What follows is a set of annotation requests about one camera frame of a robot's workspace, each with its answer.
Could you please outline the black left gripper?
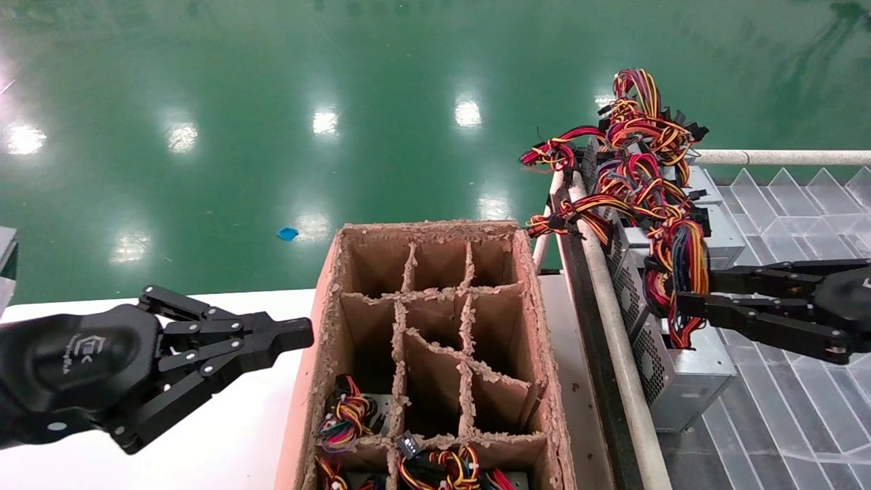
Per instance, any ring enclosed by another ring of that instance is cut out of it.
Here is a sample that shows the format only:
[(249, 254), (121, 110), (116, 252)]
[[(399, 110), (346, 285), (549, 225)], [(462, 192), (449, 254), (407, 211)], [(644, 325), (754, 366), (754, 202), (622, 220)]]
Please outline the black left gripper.
[(2, 325), (2, 447), (100, 430), (137, 452), (165, 434), (167, 413), (154, 406), (162, 315), (123, 304)]

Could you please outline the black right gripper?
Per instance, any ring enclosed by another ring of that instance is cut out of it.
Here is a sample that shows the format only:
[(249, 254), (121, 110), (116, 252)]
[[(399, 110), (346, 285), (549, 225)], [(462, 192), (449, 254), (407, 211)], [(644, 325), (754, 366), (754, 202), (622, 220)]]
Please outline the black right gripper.
[(870, 348), (869, 260), (784, 261), (710, 270), (710, 292), (803, 299), (678, 295), (678, 312), (754, 342), (833, 365)]

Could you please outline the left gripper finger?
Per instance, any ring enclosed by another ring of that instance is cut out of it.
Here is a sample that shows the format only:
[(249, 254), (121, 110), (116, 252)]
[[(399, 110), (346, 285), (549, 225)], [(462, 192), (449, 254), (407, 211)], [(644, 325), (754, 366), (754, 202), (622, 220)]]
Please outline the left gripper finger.
[(240, 376), (271, 368), (282, 353), (311, 347), (311, 335), (246, 335), (161, 357), (146, 396), (109, 419), (109, 435), (135, 454)]
[(175, 291), (148, 285), (139, 297), (139, 308), (164, 316), (163, 333), (181, 342), (222, 342), (230, 338), (283, 336), (291, 342), (313, 342), (313, 325), (305, 317), (277, 321), (264, 311), (230, 313)]

